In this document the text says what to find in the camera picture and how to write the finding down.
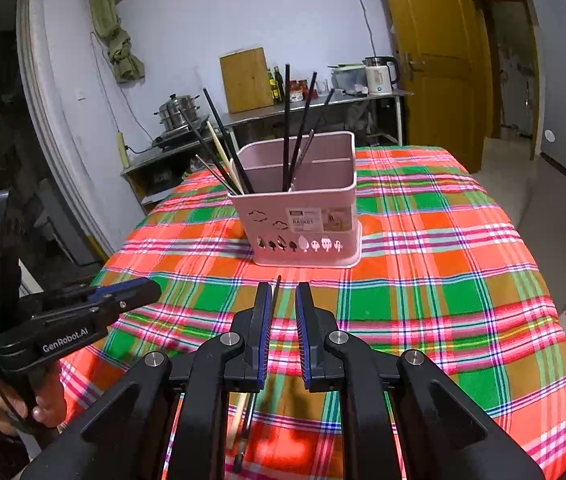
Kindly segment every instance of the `basket base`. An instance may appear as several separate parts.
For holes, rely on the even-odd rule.
[[[361,225],[361,222],[359,222],[358,220],[357,220],[357,224],[359,225],[359,228],[357,229],[357,252],[354,253],[349,258],[342,258],[333,264],[311,262],[308,263],[307,265],[296,264],[296,263],[293,265],[286,265],[286,264],[282,264],[281,262],[279,263],[259,262],[256,260],[256,257],[254,258],[253,261],[255,264],[262,267],[295,267],[300,269],[349,269],[350,267],[354,267],[356,264],[358,264],[361,261],[363,225]]]

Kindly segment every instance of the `basket label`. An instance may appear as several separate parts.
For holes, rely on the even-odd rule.
[[[318,207],[288,208],[289,229],[293,233],[311,231],[315,233],[341,233],[352,229],[352,208]]]

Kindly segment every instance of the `green curtain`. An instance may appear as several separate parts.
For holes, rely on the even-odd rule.
[[[116,81],[124,83],[145,77],[143,63],[131,54],[129,34],[120,26],[114,0],[90,0],[94,30],[108,46],[109,62],[114,68]]]

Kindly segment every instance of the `cloud-shaped cutout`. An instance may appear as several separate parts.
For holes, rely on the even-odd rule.
[[[254,220],[255,222],[265,222],[268,219],[263,211],[258,211],[256,209],[254,211],[250,211],[248,216],[250,217],[250,220]]]

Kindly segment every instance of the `white kettle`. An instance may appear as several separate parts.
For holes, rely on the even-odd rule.
[[[390,67],[388,63],[392,63],[396,69],[396,79],[390,76]],[[400,79],[399,62],[393,56],[374,56],[366,57],[363,60],[365,65],[365,76],[367,76],[367,88],[370,95],[387,94],[392,91],[392,85]]]

